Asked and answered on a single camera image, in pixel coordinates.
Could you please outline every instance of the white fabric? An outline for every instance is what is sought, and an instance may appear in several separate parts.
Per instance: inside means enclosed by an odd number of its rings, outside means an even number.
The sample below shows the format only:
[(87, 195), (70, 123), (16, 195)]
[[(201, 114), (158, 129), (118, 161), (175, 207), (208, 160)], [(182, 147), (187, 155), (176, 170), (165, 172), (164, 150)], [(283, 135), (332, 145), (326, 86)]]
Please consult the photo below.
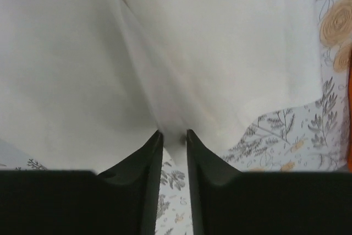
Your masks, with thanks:
[(96, 171), (157, 127), (228, 149), (258, 115), (321, 96), (314, 1), (0, 0), (0, 138)]

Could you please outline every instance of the white cloth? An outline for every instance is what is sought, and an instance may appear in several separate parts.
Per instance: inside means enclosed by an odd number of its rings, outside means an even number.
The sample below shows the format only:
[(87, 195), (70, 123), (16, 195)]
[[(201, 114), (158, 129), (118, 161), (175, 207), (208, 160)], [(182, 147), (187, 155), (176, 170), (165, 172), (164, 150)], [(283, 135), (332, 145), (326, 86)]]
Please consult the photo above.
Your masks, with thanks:
[(48, 167), (95, 171), (156, 128), (170, 145), (191, 128), (228, 149), (258, 115), (321, 96), (314, 7), (0, 0), (0, 138)]

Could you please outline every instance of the patterned surface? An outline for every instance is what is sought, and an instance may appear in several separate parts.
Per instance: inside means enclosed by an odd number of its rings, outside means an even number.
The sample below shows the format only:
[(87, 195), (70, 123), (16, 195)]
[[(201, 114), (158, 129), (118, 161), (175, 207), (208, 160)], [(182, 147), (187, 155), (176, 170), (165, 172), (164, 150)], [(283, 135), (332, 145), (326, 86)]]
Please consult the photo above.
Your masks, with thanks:
[[(346, 164), (349, 138), (348, 54), (352, 49), (352, 0), (317, 0), (324, 78), (320, 100), (258, 117), (232, 149), (220, 153), (242, 171), (332, 171)], [(165, 157), (157, 235), (192, 235), (186, 172)], [(0, 140), (0, 169), (45, 166)]]

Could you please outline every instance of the orange object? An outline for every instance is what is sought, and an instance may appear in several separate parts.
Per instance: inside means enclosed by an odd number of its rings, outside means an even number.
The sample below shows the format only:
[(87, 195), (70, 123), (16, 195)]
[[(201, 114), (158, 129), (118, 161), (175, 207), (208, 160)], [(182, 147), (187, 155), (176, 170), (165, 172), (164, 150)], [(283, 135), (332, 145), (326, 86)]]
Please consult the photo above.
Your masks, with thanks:
[(348, 102), (350, 109), (350, 140), (349, 140), (349, 153), (348, 153), (348, 169), (352, 172), (352, 51), (350, 53), (350, 68), (349, 68), (349, 76), (348, 76)]

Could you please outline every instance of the floral patterned fabric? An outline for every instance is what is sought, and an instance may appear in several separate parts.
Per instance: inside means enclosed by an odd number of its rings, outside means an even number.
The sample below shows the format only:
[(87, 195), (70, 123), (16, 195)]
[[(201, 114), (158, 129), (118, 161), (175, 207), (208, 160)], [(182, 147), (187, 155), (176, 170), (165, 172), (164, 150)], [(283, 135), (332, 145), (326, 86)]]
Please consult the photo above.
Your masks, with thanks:
[[(218, 154), (241, 171), (333, 171), (346, 164), (349, 141), (347, 69), (352, 50), (352, 0), (316, 0), (323, 97), (299, 108), (266, 113), (232, 149)], [(157, 235), (191, 235), (187, 172), (165, 156), (157, 209)], [(0, 140), (0, 168), (45, 170)]]

